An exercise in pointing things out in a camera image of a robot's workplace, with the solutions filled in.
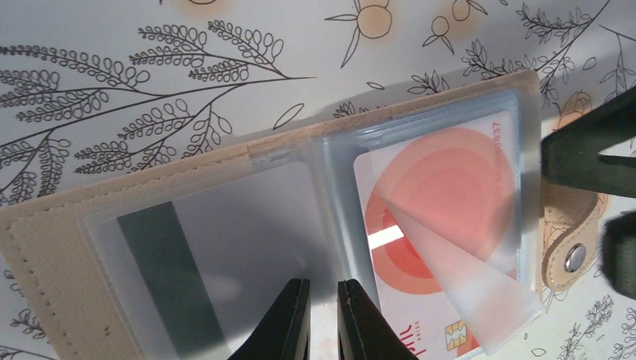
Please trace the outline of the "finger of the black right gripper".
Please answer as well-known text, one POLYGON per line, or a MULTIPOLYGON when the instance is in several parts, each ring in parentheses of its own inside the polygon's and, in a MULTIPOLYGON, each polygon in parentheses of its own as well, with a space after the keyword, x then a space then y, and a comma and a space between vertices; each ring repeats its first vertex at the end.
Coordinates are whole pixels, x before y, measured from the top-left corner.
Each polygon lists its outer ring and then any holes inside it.
POLYGON ((635 211, 621 214, 605 224, 601 272, 615 291, 635 299, 635 211))
POLYGON ((541 141, 541 175, 554 185, 635 197, 635 159, 601 151, 635 137, 635 89, 541 141))

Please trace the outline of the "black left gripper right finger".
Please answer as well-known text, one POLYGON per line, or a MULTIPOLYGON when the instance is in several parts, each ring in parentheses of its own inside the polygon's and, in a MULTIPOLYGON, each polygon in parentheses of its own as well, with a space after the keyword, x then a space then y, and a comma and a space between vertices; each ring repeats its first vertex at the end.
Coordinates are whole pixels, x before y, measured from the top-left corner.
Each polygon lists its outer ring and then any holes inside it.
POLYGON ((415 359, 356 280, 337 284, 340 360, 415 359))

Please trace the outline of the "white red credit card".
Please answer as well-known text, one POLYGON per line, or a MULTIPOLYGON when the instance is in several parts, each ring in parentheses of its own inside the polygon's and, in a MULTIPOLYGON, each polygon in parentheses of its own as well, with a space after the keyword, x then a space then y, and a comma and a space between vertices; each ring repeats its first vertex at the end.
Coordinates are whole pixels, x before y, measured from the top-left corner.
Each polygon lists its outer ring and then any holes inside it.
POLYGON ((310 171, 295 161, 93 227, 146 359, 227 359, 287 281, 310 281, 310 352, 329 359, 334 304, 310 171))
POLYGON ((518 121, 497 112, 360 154, 353 163, 379 309, 418 359, 479 349, 440 274, 467 260, 518 273, 518 121))

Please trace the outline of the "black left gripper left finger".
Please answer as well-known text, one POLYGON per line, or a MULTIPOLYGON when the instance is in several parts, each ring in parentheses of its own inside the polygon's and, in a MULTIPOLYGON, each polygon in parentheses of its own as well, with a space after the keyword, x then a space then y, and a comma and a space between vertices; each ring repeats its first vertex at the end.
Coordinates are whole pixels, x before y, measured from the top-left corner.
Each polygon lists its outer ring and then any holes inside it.
POLYGON ((292 278, 230 360, 309 358, 311 297, 308 279, 292 278))

